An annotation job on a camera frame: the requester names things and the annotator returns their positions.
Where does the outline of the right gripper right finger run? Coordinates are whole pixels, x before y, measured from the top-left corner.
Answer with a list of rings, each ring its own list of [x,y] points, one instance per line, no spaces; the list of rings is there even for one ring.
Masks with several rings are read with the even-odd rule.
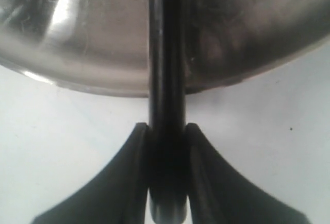
[[[197,124],[186,126],[193,223],[309,223],[308,218],[239,174]]]

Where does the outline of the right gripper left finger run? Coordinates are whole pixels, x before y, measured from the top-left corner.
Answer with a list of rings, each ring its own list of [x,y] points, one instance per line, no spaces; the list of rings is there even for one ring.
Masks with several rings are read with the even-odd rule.
[[[138,123],[119,152],[89,183],[34,223],[144,223],[148,126]]]

